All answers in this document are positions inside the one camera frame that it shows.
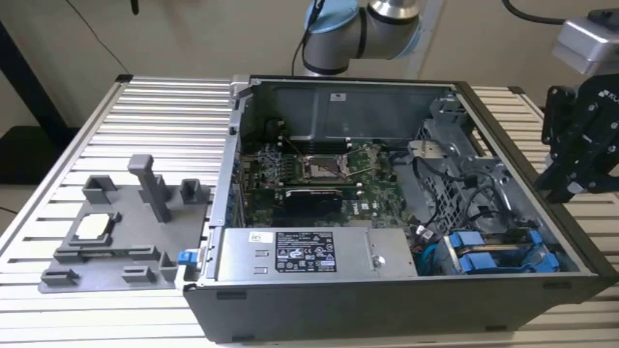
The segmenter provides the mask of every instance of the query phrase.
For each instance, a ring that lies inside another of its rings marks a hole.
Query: aluminum extrusion table
[[[116,82],[65,154],[0,236],[0,344],[17,347],[213,347],[176,290],[40,294],[40,272],[68,232],[90,174],[136,184],[128,158],[150,153],[166,183],[197,178],[212,188],[226,132],[228,80],[133,77]],[[532,166],[541,171],[543,114],[524,94],[475,92]],[[619,269],[619,198],[583,194],[567,205]],[[204,239],[209,234],[208,215]],[[278,347],[619,347],[619,286],[561,305],[515,333],[280,342]]]

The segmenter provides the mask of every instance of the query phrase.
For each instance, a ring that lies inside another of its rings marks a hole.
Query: power supply label
[[[277,232],[274,243],[277,272],[337,271],[332,232]]]

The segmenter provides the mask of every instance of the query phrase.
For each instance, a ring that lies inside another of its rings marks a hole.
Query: blue latch
[[[177,264],[194,266],[197,265],[197,252],[182,251],[177,253]]]
[[[529,230],[529,238],[535,245],[543,243],[540,233],[536,230]]]
[[[481,233],[477,231],[457,231],[449,236],[452,247],[471,247],[475,245],[485,245]]]
[[[545,245],[539,245],[527,254],[523,263],[537,273],[552,273],[559,271],[557,257],[548,251]]]
[[[489,252],[464,255],[460,257],[460,266],[464,273],[492,273],[499,269]]]

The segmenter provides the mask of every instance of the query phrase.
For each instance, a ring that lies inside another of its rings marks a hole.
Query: cable
[[[539,24],[548,24],[548,25],[563,25],[565,19],[563,18],[548,18],[548,17],[539,17],[531,14],[521,12],[516,9],[511,3],[511,0],[503,0],[504,8],[511,12],[521,20],[528,20],[529,22],[539,23]]]
[[[512,226],[512,224],[513,224],[513,220],[511,219],[512,211],[508,209],[507,203],[501,199],[501,193],[499,192],[497,185],[496,185],[495,181],[492,181],[491,191],[492,191],[493,205],[495,205],[497,211],[500,212],[500,217],[501,217],[501,220],[503,220],[501,222],[507,226]]]
[[[387,161],[391,165],[396,165],[396,163],[393,162],[396,159],[404,157],[408,155],[408,151],[397,151],[397,152],[393,152],[392,154],[389,154],[389,156],[387,157]]]
[[[476,213],[473,216],[469,216],[469,217],[465,219],[465,224],[473,222],[476,219],[481,218],[484,215],[500,214],[500,213],[501,213],[501,212],[499,212],[497,210],[487,210],[485,212],[479,212],[479,213]]]
[[[12,214],[17,215],[17,212],[9,208],[0,207],[0,210],[4,210],[5,212],[10,212]]]
[[[302,154],[300,153],[297,147],[292,144],[292,142],[288,140],[288,138],[285,136],[281,136],[281,139],[286,141],[286,143],[289,144],[289,146],[292,147],[292,149],[297,152],[298,156],[302,157]]]
[[[261,138],[265,138],[266,134],[266,125],[269,124],[270,121],[276,120],[277,122],[282,122],[281,117],[272,116],[264,119],[264,122],[261,123]]]
[[[424,250],[424,253],[420,256],[419,263],[420,263],[420,270],[421,270],[420,273],[423,276],[431,276],[432,266],[428,265],[428,257],[431,256],[432,252],[436,252],[436,246],[437,246],[436,244],[432,244],[431,246],[428,246]]]
[[[105,51],[109,53],[109,55],[116,59],[116,62],[120,64],[120,66],[122,67],[122,70],[125,71],[125,73],[128,74],[128,69],[125,67],[125,65],[122,64],[122,62],[120,61],[120,59],[116,57],[116,54],[109,50],[109,48],[105,46],[105,43],[100,40],[98,38],[98,35],[97,33],[94,32],[94,29],[93,27],[89,26],[88,24],[88,21],[86,19],[84,18],[84,16],[81,15],[81,13],[78,12],[78,10],[76,9],[76,7],[73,6],[73,4],[70,3],[69,0],[65,0],[66,4],[70,6],[70,8],[73,9],[73,11],[76,12],[76,14],[78,15],[78,18],[81,18],[81,21],[84,22],[84,24],[86,25],[88,29],[89,29],[89,32],[94,35],[94,39],[96,41],[98,41],[98,44],[104,47]]]
[[[302,50],[304,50],[305,42],[309,37],[309,27],[313,25],[313,23],[316,23],[316,20],[318,20],[318,15],[321,12],[321,8],[324,7],[325,1],[326,0],[321,0],[318,3],[318,0],[313,0],[313,7],[310,8],[310,13],[309,13],[309,18],[308,18],[308,26],[305,27],[302,36],[300,37],[297,49],[294,49],[293,51],[292,63],[289,65],[289,74],[292,76],[293,76],[293,63],[297,61],[297,55],[298,55],[300,48],[302,47]]]
[[[464,209],[463,209],[463,212],[461,212],[463,221],[459,224],[457,228],[461,228],[461,227],[465,226],[465,223],[467,223],[467,220],[468,220],[468,209],[471,208],[471,205],[473,204],[475,197],[488,189],[492,189],[492,185],[485,185],[485,186],[477,187],[476,190],[468,196],[468,199],[465,200],[465,204],[464,204]]]
[[[273,174],[274,174],[274,176],[268,181],[273,182],[278,178],[280,174],[277,172],[280,170],[277,168],[277,164],[276,164],[274,160],[269,156],[266,156],[265,154],[245,154],[242,156],[248,157],[248,158],[265,158],[265,159],[268,159],[270,161],[270,163],[272,163]]]
[[[467,173],[472,173],[472,174],[477,174],[477,175],[481,175],[481,176],[485,176],[489,181],[491,181],[491,184],[492,185],[496,185],[496,181],[493,181],[493,178],[492,178],[492,175],[485,173],[485,172],[481,172],[480,170],[468,170]]]
[[[428,184],[425,183],[425,180],[421,179],[421,175],[419,174],[419,167],[416,166],[416,160],[413,158],[413,161],[412,161],[412,166],[413,166],[413,175],[415,175],[415,178],[416,180],[419,181],[419,184],[421,185],[421,187],[424,188],[425,192],[432,196],[432,201],[435,202],[435,212],[432,213],[432,216],[429,217],[429,220],[425,222],[425,223],[421,223],[420,225],[423,227],[428,227],[429,224],[436,220],[436,217],[437,217],[437,195],[436,195],[436,192],[435,190],[432,190],[432,188],[428,186]]]
[[[437,170],[435,167],[431,166],[429,163],[427,163],[425,159],[423,157],[419,157],[419,156],[415,156],[413,157],[413,166],[415,166],[415,163],[416,161],[421,162],[421,164],[425,166],[427,168],[427,171],[437,176],[440,176],[441,178],[444,178],[447,181],[457,181],[457,182],[464,182],[464,178],[457,178],[455,176],[451,176],[445,173],[443,173],[440,170]]]

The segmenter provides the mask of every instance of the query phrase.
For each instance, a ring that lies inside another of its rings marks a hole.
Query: black power cable
[[[105,43],[100,40],[98,35],[97,35],[97,32],[94,31],[93,27],[89,26],[86,19],[85,19],[84,16],[81,15],[81,12],[76,9],[76,7],[73,6],[73,4],[70,3],[69,0],[65,0],[65,2],[66,2],[66,4],[70,6],[70,8],[72,8],[73,11],[76,12],[76,14],[78,15],[78,18],[81,18],[81,21],[82,21],[84,24],[86,25],[86,27],[88,27],[88,29],[89,29],[89,32],[93,34],[96,41],[97,41],[98,44],[104,47],[105,51],[106,51],[106,52],[109,53],[109,55],[114,58],[116,62],[117,62],[117,63],[120,64],[120,66],[122,67],[122,70],[124,70],[125,73],[128,74],[128,69],[126,69],[125,65],[122,64],[122,62],[120,61],[120,59],[116,57],[116,54],[112,52],[112,50],[105,46]]]
[[[320,12],[321,12],[321,8],[325,5],[325,1],[326,0],[313,0],[313,7],[310,8],[309,18],[308,18],[308,26],[305,27],[305,30],[302,32],[302,36],[300,37],[297,49],[294,49],[294,51],[293,51],[292,63],[289,65],[289,74],[292,76],[293,76],[293,63],[297,61],[297,55],[298,55],[300,48],[302,47],[302,49],[304,49],[305,42],[308,41],[308,37],[309,37],[309,27],[313,25],[313,23],[316,23],[316,20],[318,20],[318,15],[320,15]]]
[[[473,216],[465,219],[465,224],[473,222],[476,219],[481,218],[484,215],[500,214],[497,210],[487,210],[485,212],[479,212]]]
[[[509,211],[507,209],[507,207],[504,206],[504,202],[501,201],[501,199],[499,198],[499,192],[497,192],[497,189],[496,189],[496,186],[493,184],[491,185],[485,185],[485,186],[481,186],[479,187],[469,195],[467,201],[465,201],[465,204],[464,204],[464,210],[463,210],[463,221],[461,223],[459,224],[457,228],[463,228],[465,226],[465,224],[475,218],[477,219],[481,215],[487,214],[488,212],[483,212],[483,214],[475,214],[472,217],[468,217],[468,210],[471,208],[471,205],[473,204],[473,200],[475,200],[475,197],[479,196],[481,194],[483,191],[485,190],[489,190],[492,192],[492,196],[493,196],[493,205],[496,206],[496,209],[497,209],[497,213],[499,215],[501,216],[501,219],[504,221],[504,223],[508,222],[508,218],[509,218]]]
[[[417,158],[419,157],[413,157],[413,161],[411,162],[411,165],[413,166],[413,175],[415,175],[416,180],[419,181],[419,184],[424,188],[425,192],[432,196],[432,201],[435,202],[435,212],[432,213],[432,216],[429,217],[428,221],[425,223],[420,224],[423,227],[428,227],[429,224],[436,221],[436,217],[437,217],[437,209],[439,209],[439,207],[437,207],[437,195],[436,195],[435,190],[432,190],[429,185],[425,183],[425,180],[421,178],[421,175],[419,174],[419,166],[417,166],[417,160],[416,160]],[[429,168],[433,169],[432,166],[429,166],[429,163],[427,163],[425,161],[421,161],[421,162],[428,166],[428,169]]]
[[[459,183],[463,183],[465,181],[464,177],[457,178],[455,176],[451,176],[449,174],[443,173],[440,170],[432,167],[429,163],[427,163],[427,160],[423,157],[419,157],[419,156],[413,157],[413,166],[415,166],[416,161],[421,162],[421,164],[425,166],[425,169],[429,173],[440,176],[447,181],[457,181]]]
[[[529,22],[539,23],[539,24],[549,24],[549,25],[563,25],[565,19],[563,18],[548,18],[548,17],[539,17],[533,16],[532,14],[527,14],[516,9],[512,5],[511,0],[503,0],[504,8],[515,15],[517,18],[523,20],[528,20]]]
[[[14,210],[9,209],[9,208],[0,207],[0,210],[4,210],[5,212],[9,212],[9,213],[17,215],[17,212]]]

